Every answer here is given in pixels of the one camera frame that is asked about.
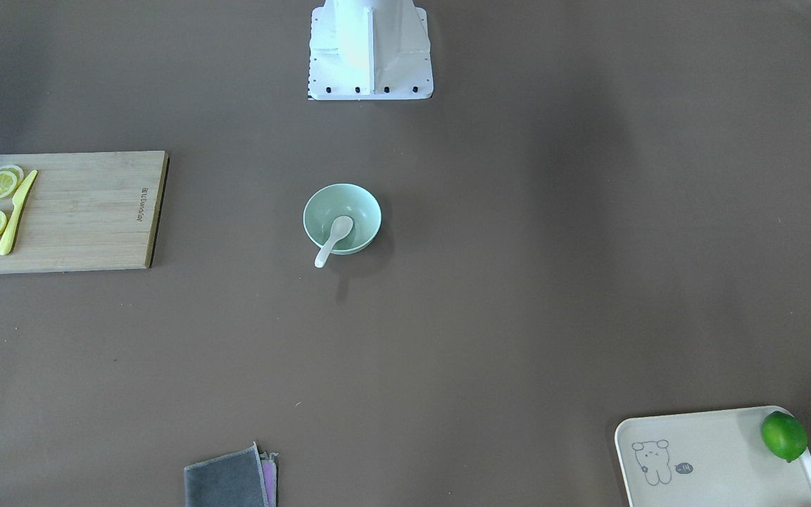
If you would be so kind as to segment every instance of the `white spoon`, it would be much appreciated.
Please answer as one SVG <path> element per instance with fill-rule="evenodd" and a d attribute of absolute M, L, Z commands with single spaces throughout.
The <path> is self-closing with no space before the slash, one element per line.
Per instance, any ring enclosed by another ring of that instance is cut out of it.
<path fill-rule="evenodd" d="M 327 238 L 325 245 L 318 251 L 318 257 L 315 257 L 315 267 L 324 267 L 327 257 L 331 254 L 331 250 L 334 249 L 334 245 L 351 232 L 352 219 L 348 216 L 337 216 L 331 224 L 331 237 Z"/>

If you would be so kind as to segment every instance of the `cloth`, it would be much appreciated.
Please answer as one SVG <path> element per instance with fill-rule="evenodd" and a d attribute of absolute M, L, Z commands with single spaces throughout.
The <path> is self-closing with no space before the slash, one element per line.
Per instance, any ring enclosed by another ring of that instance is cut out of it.
<path fill-rule="evenodd" d="M 276 457 L 260 455 L 254 442 L 248 449 L 187 466 L 187 507 L 276 507 Z"/>

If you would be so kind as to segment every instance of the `wooden cutting board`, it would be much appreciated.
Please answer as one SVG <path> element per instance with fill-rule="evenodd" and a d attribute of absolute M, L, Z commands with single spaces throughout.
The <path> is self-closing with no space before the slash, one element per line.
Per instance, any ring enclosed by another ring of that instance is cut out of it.
<path fill-rule="evenodd" d="M 168 166 L 164 151 L 0 155 L 38 170 L 0 273 L 148 268 Z M 11 217 L 11 198 L 0 200 Z"/>

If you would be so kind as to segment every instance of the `plastic knife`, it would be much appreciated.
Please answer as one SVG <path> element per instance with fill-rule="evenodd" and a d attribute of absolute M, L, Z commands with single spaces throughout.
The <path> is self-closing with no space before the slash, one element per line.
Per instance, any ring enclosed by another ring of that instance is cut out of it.
<path fill-rule="evenodd" d="M 30 174 L 23 180 L 23 183 L 20 183 L 20 186 L 14 190 L 14 195 L 12 196 L 12 204 L 14 205 L 14 211 L 12 211 L 11 217 L 8 219 L 8 224 L 6 225 L 6 231 L 2 233 L 2 239 L 0 239 L 0 256 L 7 256 L 12 251 L 14 247 L 14 237 L 17 235 L 17 225 L 20 222 L 20 213 L 23 212 L 23 202 L 27 199 L 27 192 L 30 191 L 30 187 L 33 185 L 33 180 L 36 180 L 36 170 L 31 170 Z"/>

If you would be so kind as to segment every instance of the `tray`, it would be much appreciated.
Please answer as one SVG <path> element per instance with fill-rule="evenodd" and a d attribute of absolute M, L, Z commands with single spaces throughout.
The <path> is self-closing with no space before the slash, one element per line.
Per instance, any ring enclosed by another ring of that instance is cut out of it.
<path fill-rule="evenodd" d="M 787 463 L 762 443 L 776 406 L 628 418 L 615 430 L 631 507 L 811 507 L 811 455 Z"/>

